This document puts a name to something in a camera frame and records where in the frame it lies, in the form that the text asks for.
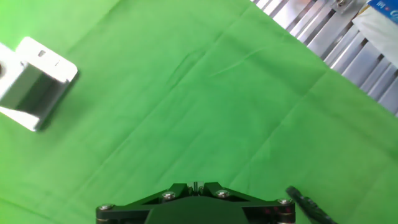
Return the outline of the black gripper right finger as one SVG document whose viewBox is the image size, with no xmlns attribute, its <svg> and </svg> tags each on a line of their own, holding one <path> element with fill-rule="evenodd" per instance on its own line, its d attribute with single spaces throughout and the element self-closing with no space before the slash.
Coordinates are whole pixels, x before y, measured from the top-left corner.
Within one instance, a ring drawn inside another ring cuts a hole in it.
<svg viewBox="0 0 398 224">
<path fill-rule="evenodd" d="M 222 187 L 218 182 L 196 182 L 196 196 L 212 197 L 237 205 L 249 223 L 295 223 L 295 203 L 290 198 L 262 200 Z"/>
</svg>

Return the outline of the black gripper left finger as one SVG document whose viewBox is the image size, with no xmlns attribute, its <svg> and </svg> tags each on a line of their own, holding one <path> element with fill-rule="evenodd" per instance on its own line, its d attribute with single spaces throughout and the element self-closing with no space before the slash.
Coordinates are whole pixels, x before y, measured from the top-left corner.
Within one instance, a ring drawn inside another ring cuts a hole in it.
<svg viewBox="0 0 398 224">
<path fill-rule="evenodd" d="M 96 223 L 145 223 L 148 214 L 158 205 L 195 194 L 196 182 L 190 182 L 188 184 L 172 184 L 166 190 L 127 205 L 106 203 L 96 208 Z"/>
</svg>

